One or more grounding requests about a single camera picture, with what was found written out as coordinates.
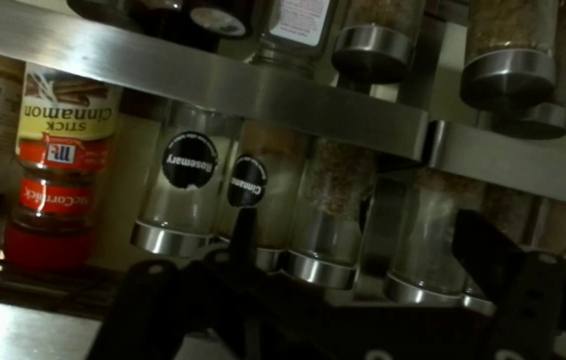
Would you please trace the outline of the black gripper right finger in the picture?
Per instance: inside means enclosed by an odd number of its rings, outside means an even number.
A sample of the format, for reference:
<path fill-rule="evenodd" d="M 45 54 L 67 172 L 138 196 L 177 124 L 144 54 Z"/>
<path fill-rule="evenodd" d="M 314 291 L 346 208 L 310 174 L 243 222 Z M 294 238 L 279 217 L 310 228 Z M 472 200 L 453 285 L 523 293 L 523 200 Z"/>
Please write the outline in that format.
<path fill-rule="evenodd" d="M 566 332 L 566 256 L 525 250 L 481 211 L 460 209 L 453 253 L 496 306 L 481 360 L 552 360 Z"/>

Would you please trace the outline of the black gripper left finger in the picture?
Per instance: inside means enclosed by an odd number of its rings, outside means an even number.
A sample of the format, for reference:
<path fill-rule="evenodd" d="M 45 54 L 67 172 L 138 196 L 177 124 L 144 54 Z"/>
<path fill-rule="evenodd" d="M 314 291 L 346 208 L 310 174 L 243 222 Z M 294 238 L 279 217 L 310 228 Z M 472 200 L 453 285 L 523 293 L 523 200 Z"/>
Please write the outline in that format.
<path fill-rule="evenodd" d="M 86 360 L 175 360 L 193 332 L 215 332 L 238 358 L 243 333 L 220 321 L 230 304 L 229 264 L 194 260 L 180 267 L 144 260 L 129 267 Z"/>

